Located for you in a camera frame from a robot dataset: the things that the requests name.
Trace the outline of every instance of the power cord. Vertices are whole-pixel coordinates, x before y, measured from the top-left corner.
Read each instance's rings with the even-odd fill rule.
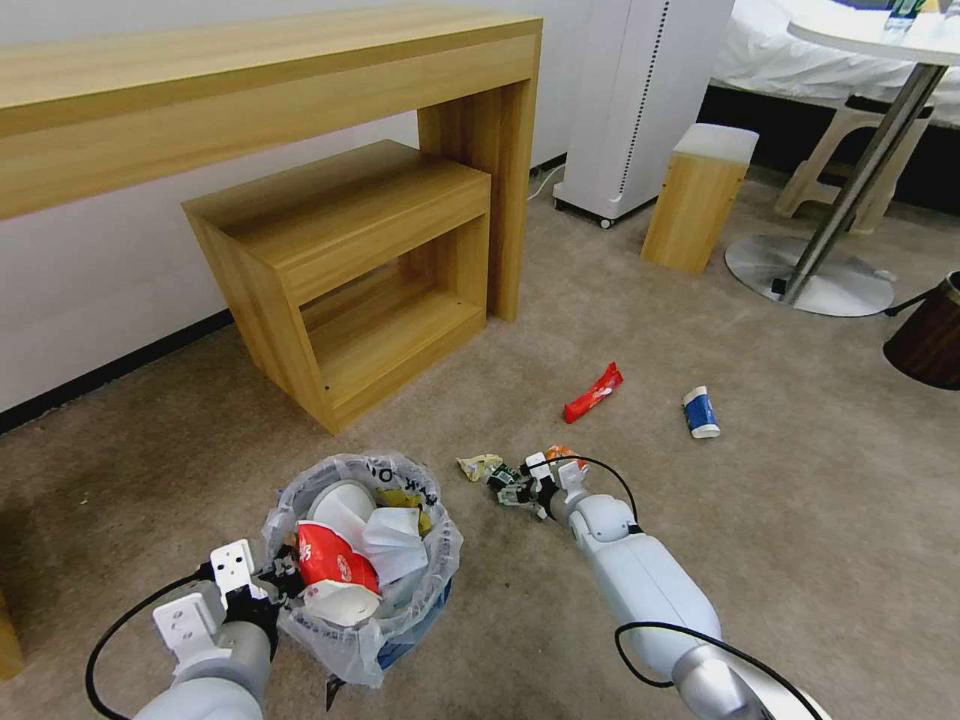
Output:
[[[804,694],[800,692],[800,690],[798,690],[797,687],[792,682],[787,680],[785,677],[783,677],[783,675],[778,673],[776,670],[774,670],[772,667],[770,667],[766,663],[760,660],[757,660],[752,655],[748,655],[747,653],[743,652],[743,650],[739,650],[738,648],[735,648],[733,645],[728,645],[727,643],[723,642],[723,640],[718,640],[715,637],[710,637],[709,635],[706,635],[702,632],[698,632],[697,630],[684,627],[683,625],[674,625],[673,623],[655,622],[655,621],[629,622],[618,627],[616,632],[614,632],[613,634],[613,641],[617,645],[617,652],[620,653],[620,659],[623,660],[624,664],[627,666],[630,672],[632,672],[638,679],[642,680],[647,685],[652,685],[653,687],[657,687],[657,688],[666,688],[666,687],[672,687],[673,683],[670,681],[653,680],[651,678],[646,677],[633,666],[633,663],[630,662],[630,659],[627,657],[627,654],[624,652],[623,645],[620,642],[620,636],[623,633],[627,632],[628,630],[639,630],[642,628],[658,628],[661,630],[672,630],[673,632],[678,632],[678,633],[681,633],[682,635],[689,635],[690,637],[697,638],[697,640],[703,640],[703,642],[705,643],[714,645],[720,648],[721,650],[728,652],[731,655],[734,655],[745,662],[750,663],[755,668],[757,668],[758,670],[762,670],[764,673],[766,673],[771,678],[773,678],[778,683],[780,683],[781,686],[783,686],[791,695],[793,695],[797,699],[797,701],[801,705],[803,705],[803,707],[807,710],[807,712],[810,713],[811,717],[813,717],[815,720],[823,720],[823,716],[820,715],[819,712],[817,712],[816,708],[813,707],[813,704],[809,700],[807,700]]]
[[[116,710],[108,708],[103,701],[100,699],[100,696],[97,694],[97,688],[93,681],[93,673],[97,667],[97,659],[100,657],[100,653],[103,651],[103,648],[110,641],[110,638],[123,627],[127,621],[130,620],[134,615],[143,610],[147,605],[152,602],[155,602],[159,598],[166,595],[171,590],[176,590],[178,587],[182,587],[187,583],[191,583],[194,580],[212,580],[213,579],[213,568],[210,563],[204,563],[195,572],[180,578],[179,580],[174,580],[172,583],[164,585],[162,588],[157,590],[154,593],[151,593],[148,597],[144,598],[132,608],[127,610],[123,615],[113,623],[107,631],[100,636],[100,639],[97,640],[97,644],[93,646],[93,650],[90,652],[90,657],[87,659],[87,672],[85,677],[85,683],[87,687],[87,697],[90,699],[90,704],[93,705],[93,708],[103,715],[104,717],[110,718],[110,720],[130,720],[126,715],[121,715]]]
[[[588,458],[586,455],[561,455],[560,457],[551,458],[550,460],[544,460],[543,462],[534,463],[533,465],[527,465],[528,470],[532,470],[535,467],[540,467],[542,465],[550,465],[555,462],[560,462],[562,460],[583,460],[584,462],[592,463],[594,465],[599,465],[604,470],[613,475],[617,480],[620,481],[620,484],[623,485],[623,489],[627,493],[627,497],[630,498],[630,510],[633,512],[633,520],[637,521],[637,501],[633,499],[633,493],[630,492],[630,486],[627,485],[627,481],[623,479],[623,476],[620,475],[616,470],[607,465],[602,460],[597,460],[595,458]]]
[[[560,170],[561,168],[563,168],[563,167],[565,167],[565,166],[566,166],[566,163],[563,163],[563,165],[557,165],[553,170],[551,170],[550,172],[548,172],[548,173],[547,173],[547,176],[543,179],[543,182],[540,183],[540,187],[538,187],[538,188],[536,189],[536,191],[533,193],[533,195],[530,195],[530,196],[527,197],[527,202],[530,202],[530,201],[533,200],[537,195],[539,195],[539,194],[540,194],[540,191],[543,190],[543,188],[546,187],[546,185],[547,185],[548,182],[550,182],[550,178],[552,178],[552,177],[557,173],[558,170]]]

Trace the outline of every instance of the white tabletop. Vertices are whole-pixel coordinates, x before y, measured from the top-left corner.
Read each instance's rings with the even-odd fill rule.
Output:
[[[862,55],[931,65],[960,65],[960,17],[920,13],[899,42],[883,37],[886,10],[855,10],[833,2],[811,3],[788,32],[801,40]]]

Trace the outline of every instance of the beige carpet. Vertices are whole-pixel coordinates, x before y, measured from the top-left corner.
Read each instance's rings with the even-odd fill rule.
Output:
[[[724,233],[780,228],[748,182]],[[454,457],[511,462],[553,442],[629,479],[640,522],[712,599],[731,642],[836,720],[960,716],[958,396],[880,352],[899,320],[816,317],[748,292],[717,252],[702,277],[645,264],[650,211],[612,230],[531,203],[520,319],[485,333],[333,438],[248,362],[227,328],[0,438],[0,586],[27,669],[5,720],[92,717],[83,667],[100,632],[210,548],[258,535],[276,489],[320,458],[395,448],[428,464],[466,538],[444,615],[352,718],[684,718],[634,680],[583,559],[557,526],[498,507]],[[895,207],[851,243],[907,297],[960,267],[960,220]],[[625,382],[572,426],[564,401],[616,360]],[[723,435],[679,408],[710,386]],[[595,491],[618,493],[600,471]],[[103,659],[133,714],[173,667],[148,614]],[[292,643],[267,717],[322,717],[324,677]]]

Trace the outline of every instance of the red snack wrapper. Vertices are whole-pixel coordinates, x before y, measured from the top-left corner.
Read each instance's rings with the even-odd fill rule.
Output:
[[[587,392],[578,397],[572,403],[563,406],[563,419],[570,424],[586,413],[590,408],[597,405],[607,395],[613,392],[613,389],[623,382],[623,375],[617,369],[616,363],[607,365],[606,371],[597,378]]]
[[[375,595],[380,584],[373,565],[350,543],[326,525],[300,522],[297,525],[300,547],[300,575],[304,585],[324,580],[362,585]]]

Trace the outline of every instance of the round table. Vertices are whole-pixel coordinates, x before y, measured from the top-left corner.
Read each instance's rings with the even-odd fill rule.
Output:
[[[884,36],[886,11],[838,5],[818,10],[791,22],[790,34],[840,50],[906,60],[914,68],[813,237],[746,237],[727,248],[725,259],[738,280],[770,300],[821,315],[862,317],[888,308],[893,286],[885,273],[859,258],[830,251],[947,67],[960,65],[960,18],[945,23],[939,14],[923,13],[906,36],[895,40]]]

